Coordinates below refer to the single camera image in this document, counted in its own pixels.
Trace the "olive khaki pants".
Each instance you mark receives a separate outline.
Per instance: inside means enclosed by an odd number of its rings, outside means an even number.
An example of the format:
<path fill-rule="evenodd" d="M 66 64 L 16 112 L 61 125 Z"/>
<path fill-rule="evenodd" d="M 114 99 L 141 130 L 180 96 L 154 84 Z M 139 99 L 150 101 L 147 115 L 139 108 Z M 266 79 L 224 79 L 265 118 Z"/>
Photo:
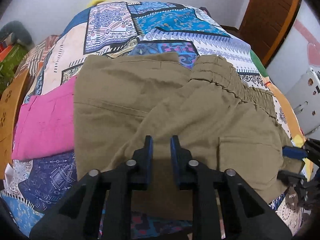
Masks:
<path fill-rule="evenodd" d="M 107 171 L 153 139 L 152 182 L 132 209 L 174 220 L 192 218 L 192 194 L 174 183 L 170 139 L 209 168 L 234 169 L 267 203 L 285 191 L 280 170 L 299 173 L 300 160 L 277 119 L 271 92 L 249 87 L 223 57 L 203 55 L 193 68 L 176 53 L 87 57 L 76 76 L 74 133 L 77 175 Z"/>

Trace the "white sewing machine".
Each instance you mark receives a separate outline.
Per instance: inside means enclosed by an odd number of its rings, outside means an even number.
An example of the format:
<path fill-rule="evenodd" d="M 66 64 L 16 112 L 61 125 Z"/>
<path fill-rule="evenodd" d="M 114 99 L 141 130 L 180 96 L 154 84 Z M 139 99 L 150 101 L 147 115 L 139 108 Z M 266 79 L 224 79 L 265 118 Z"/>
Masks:
<path fill-rule="evenodd" d="M 319 93 L 319 71 L 310 67 L 286 94 L 304 135 L 317 140 L 320 121 Z"/>

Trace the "folded pink garment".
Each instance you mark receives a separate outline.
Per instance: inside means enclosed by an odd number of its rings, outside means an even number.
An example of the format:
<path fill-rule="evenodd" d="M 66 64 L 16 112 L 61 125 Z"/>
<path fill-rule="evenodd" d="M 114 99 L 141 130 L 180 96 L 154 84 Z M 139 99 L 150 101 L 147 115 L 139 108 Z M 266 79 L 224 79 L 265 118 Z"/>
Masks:
<path fill-rule="evenodd" d="M 21 106 L 12 159 L 44 158 L 74 148 L 73 98 L 76 77 Z"/>

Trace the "blue patchwork bed quilt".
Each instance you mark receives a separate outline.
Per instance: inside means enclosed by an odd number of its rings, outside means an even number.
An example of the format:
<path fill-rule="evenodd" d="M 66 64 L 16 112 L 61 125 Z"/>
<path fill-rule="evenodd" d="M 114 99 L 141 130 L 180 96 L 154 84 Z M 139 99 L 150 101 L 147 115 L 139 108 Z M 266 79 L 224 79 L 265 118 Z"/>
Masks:
<path fill-rule="evenodd" d="M 218 25 L 204 10 L 164 2 L 110 1 L 78 13 L 53 45 L 40 71 L 29 76 L 22 104 L 76 77 L 89 55 L 115 58 L 176 52 L 192 68 L 198 55 L 219 55 L 244 84 L 273 93 L 277 120 L 295 146 L 305 141 L 283 94 L 273 85 L 251 46 Z M 5 201 L 19 231 L 28 236 L 44 211 L 76 182 L 74 150 L 14 160 L 5 168 Z"/>

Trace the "striped orange blanket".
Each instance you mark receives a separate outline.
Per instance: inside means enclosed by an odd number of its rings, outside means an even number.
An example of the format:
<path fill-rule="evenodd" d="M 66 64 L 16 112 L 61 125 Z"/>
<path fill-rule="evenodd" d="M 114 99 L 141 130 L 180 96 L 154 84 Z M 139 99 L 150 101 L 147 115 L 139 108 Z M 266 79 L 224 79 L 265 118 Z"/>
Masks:
<path fill-rule="evenodd" d="M 59 35 L 50 35 L 41 43 L 36 45 L 31 49 L 22 59 L 19 66 L 17 67 L 14 78 L 22 74 L 26 69 L 28 70 L 30 76 L 35 76 L 38 74 L 43 66 L 44 59 L 53 47 L 53 45 L 59 39 Z"/>

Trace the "wooden lap desk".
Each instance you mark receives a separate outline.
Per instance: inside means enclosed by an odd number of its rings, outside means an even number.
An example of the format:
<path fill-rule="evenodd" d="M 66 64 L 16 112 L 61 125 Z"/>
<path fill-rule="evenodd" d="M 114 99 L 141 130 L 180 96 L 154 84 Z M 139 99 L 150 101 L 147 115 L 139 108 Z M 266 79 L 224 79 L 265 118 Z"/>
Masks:
<path fill-rule="evenodd" d="M 25 90 L 29 82 L 29 70 L 24 70 L 6 88 L 1 97 L 1 128 L 0 128 L 0 168 L 1 179 L 5 178 L 5 168 L 12 164 L 12 142 L 14 128 L 19 115 Z"/>

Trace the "brown wooden door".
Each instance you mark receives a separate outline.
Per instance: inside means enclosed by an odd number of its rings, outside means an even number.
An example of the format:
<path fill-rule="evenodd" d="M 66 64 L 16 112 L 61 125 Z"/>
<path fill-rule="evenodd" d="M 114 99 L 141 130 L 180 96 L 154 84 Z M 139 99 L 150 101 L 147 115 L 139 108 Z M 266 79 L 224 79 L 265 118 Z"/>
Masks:
<path fill-rule="evenodd" d="M 267 67 L 290 31 L 301 0 L 249 0 L 241 38 Z"/>

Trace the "green storage bag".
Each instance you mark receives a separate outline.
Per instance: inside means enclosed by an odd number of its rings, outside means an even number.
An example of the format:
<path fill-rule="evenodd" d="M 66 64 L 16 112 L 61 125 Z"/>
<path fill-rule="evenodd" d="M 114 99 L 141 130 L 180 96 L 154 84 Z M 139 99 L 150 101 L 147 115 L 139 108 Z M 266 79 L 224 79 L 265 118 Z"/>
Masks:
<path fill-rule="evenodd" d="M 1 52 L 1 94 L 12 82 L 17 67 L 27 52 L 28 51 L 20 44 L 9 45 Z"/>

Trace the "yellow curved pillow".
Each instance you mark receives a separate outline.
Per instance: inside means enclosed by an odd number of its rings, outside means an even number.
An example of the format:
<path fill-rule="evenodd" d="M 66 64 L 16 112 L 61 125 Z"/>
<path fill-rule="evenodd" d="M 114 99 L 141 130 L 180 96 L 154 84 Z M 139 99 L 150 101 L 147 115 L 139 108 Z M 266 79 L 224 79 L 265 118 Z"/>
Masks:
<path fill-rule="evenodd" d="M 86 7 L 89 8 L 92 6 L 96 6 L 99 3 L 109 2 L 109 1 L 112 1 L 112 0 L 90 0 L 90 2 L 88 3 L 88 5 Z"/>

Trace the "grey plush toy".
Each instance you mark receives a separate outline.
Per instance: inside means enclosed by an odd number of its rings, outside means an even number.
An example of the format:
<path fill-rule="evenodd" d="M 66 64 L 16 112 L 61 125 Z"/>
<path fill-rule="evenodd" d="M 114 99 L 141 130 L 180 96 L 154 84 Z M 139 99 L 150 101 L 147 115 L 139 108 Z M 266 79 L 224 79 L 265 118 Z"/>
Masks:
<path fill-rule="evenodd" d="M 34 47 L 34 42 L 29 31 L 20 21 L 11 21 L 1 28 L 1 42 L 7 45 L 20 44 L 28 50 Z"/>

